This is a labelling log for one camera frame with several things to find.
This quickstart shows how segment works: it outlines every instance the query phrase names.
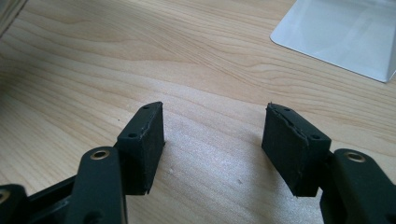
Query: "table surface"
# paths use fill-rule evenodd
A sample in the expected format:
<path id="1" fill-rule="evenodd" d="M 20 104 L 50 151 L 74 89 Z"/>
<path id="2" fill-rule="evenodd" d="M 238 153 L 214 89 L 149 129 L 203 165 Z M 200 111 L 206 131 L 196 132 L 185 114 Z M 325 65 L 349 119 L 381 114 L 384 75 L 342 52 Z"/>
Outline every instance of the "table surface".
<path id="1" fill-rule="evenodd" d="M 274 44 L 292 0 L 29 0 L 0 39 L 0 184 L 28 194 L 75 175 L 137 109 L 163 102 L 166 145 L 130 223 L 321 223 L 261 149 L 286 105 L 396 182 L 396 80 Z"/>

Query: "wooden table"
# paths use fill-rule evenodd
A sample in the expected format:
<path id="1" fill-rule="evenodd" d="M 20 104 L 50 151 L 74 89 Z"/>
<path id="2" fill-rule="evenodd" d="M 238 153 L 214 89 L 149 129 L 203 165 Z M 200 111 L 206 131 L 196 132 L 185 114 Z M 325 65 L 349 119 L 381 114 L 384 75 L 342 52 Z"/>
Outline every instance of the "wooden table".
<path id="1" fill-rule="evenodd" d="M 396 182 L 396 80 L 383 84 L 274 44 L 294 1 L 29 0 L 0 39 L 0 184 L 28 194 L 112 146 L 162 101 L 166 146 L 130 223 L 321 223 L 261 149 L 286 105 Z"/>

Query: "wood grain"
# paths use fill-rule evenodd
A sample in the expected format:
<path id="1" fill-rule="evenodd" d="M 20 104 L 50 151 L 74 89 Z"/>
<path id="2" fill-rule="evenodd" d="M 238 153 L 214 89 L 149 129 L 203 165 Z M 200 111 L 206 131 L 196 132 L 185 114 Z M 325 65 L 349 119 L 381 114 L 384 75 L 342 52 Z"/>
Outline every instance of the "wood grain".
<path id="1" fill-rule="evenodd" d="M 396 182 L 396 81 L 274 44 L 292 4 L 30 0 L 0 39 L 0 184 L 74 175 L 155 101 L 166 146 L 150 195 L 127 198 L 131 223 L 321 223 L 319 196 L 292 197 L 261 149 L 269 102 Z"/>

